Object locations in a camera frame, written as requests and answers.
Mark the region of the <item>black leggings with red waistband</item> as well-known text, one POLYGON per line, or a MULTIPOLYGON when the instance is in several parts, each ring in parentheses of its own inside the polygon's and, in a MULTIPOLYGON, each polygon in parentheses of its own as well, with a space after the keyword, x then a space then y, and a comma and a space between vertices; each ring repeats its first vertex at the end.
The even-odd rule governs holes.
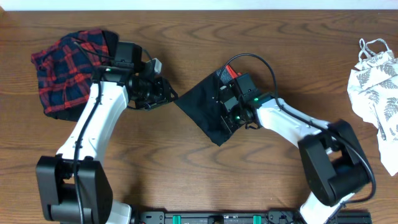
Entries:
POLYGON ((226 142, 231 134, 221 124, 221 105, 216 102, 217 80, 221 69, 213 72, 195 85, 184 95, 179 96, 175 104, 189 116, 195 124, 217 146, 226 142))

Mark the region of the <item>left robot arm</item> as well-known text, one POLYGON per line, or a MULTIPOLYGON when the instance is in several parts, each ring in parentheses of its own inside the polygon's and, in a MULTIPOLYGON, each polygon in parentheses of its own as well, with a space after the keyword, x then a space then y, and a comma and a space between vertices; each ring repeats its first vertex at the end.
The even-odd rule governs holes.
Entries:
POLYGON ((139 223, 137 210, 113 199, 103 169, 113 129, 133 101, 150 111, 178 99, 160 73, 157 58, 142 61, 145 50, 118 42, 109 65, 93 68, 89 99, 77 124, 55 156, 42 156, 36 177, 44 218, 59 223, 139 223))

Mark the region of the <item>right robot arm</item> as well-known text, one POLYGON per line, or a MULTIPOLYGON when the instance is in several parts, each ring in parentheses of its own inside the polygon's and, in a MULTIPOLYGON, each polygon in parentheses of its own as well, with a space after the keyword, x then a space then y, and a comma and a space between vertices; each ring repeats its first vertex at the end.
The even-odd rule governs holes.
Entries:
POLYGON ((304 223, 336 223, 338 212, 374 176, 352 127, 346 121, 314 119, 261 93, 249 74, 220 77, 221 123, 230 134, 244 126, 269 129, 299 149, 311 194, 300 207, 304 223))

